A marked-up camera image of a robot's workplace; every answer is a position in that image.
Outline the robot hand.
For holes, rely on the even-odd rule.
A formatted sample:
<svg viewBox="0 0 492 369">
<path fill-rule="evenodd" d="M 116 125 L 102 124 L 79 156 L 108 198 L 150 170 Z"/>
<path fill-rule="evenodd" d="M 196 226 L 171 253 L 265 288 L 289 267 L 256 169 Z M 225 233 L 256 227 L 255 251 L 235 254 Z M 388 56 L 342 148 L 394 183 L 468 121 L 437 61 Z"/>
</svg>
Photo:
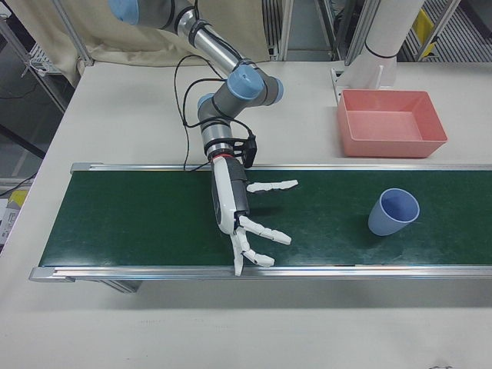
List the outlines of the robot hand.
<svg viewBox="0 0 492 369">
<path fill-rule="evenodd" d="M 219 155 L 211 162 L 211 190 L 214 213 L 219 229 L 230 236 L 234 252 L 234 273 L 239 276 L 244 259 L 262 267 L 270 267 L 274 259 L 254 251 L 248 243 L 247 232 L 281 244 L 290 244 L 285 233 L 266 228 L 248 218 L 250 209 L 247 193 L 288 190 L 298 181 L 255 182 L 248 184 L 243 165 L 230 155 Z"/>
</svg>

